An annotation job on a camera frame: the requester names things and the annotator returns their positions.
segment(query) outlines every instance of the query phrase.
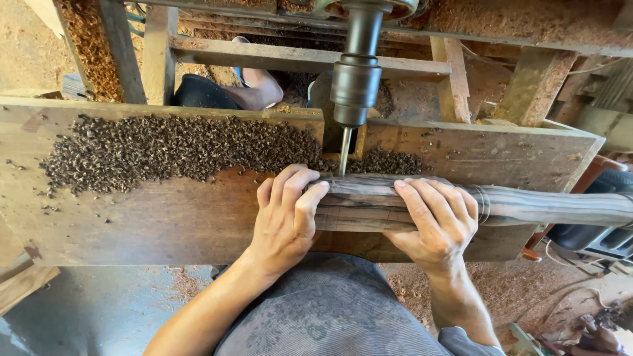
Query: gray shirt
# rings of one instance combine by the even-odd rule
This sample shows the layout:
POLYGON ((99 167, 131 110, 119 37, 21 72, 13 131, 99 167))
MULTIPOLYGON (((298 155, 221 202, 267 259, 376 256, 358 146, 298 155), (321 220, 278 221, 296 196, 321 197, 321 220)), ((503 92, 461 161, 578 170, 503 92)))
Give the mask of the gray shirt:
POLYGON ((217 356, 503 356, 460 327, 438 340, 398 302, 378 266, 360 257, 309 253, 243 311, 217 356))

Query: hand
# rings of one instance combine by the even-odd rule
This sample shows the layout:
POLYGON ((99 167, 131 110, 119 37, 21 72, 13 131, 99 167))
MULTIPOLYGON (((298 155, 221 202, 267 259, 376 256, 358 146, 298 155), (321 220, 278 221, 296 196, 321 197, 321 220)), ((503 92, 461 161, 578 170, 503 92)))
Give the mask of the hand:
POLYGON ((428 274, 451 272, 477 232, 477 201, 462 188, 428 179, 394 183, 418 231, 386 232, 428 274))
POLYGON ((314 244, 316 207, 330 185, 321 182, 305 194, 302 192, 318 178, 316 170, 293 164, 257 189, 260 212, 253 241, 244 255, 265 278, 277 280, 298 264, 314 244))

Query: forearm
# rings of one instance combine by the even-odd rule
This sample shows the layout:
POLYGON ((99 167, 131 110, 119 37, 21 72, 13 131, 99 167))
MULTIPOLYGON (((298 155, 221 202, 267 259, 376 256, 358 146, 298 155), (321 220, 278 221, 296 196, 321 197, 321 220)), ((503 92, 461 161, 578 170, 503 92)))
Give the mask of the forearm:
POLYGON ((490 315, 463 261, 446 273, 429 274, 429 280, 432 288, 431 311, 438 330, 459 326, 476 343, 500 346, 490 315))
POLYGON ((209 355, 237 316, 274 283, 257 272, 242 255, 160 328, 143 355, 209 355))

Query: concrete floor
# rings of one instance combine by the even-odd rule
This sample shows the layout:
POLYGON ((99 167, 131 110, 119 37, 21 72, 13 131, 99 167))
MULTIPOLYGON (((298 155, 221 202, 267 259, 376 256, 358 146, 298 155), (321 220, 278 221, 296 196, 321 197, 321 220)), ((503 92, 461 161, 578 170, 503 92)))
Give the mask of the concrete floor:
MULTIPOLYGON (((168 266, 60 269, 49 289, 36 291, 0 318, 0 355, 140 355, 183 304, 174 300, 168 266)), ((187 270, 207 281, 211 269, 187 270)))

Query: drill press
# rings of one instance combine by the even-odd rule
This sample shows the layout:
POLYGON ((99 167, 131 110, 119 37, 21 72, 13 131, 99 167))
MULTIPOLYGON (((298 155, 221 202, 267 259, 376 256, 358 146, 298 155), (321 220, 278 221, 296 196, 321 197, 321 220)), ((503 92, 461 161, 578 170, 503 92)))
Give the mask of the drill press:
POLYGON ((315 9, 347 16, 345 53, 334 63, 332 92, 334 120, 343 127, 339 176, 345 175, 351 132, 367 120, 376 104, 380 74, 376 47, 383 20, 397 20, 415 12, 418 0, 317 0, 315 9))

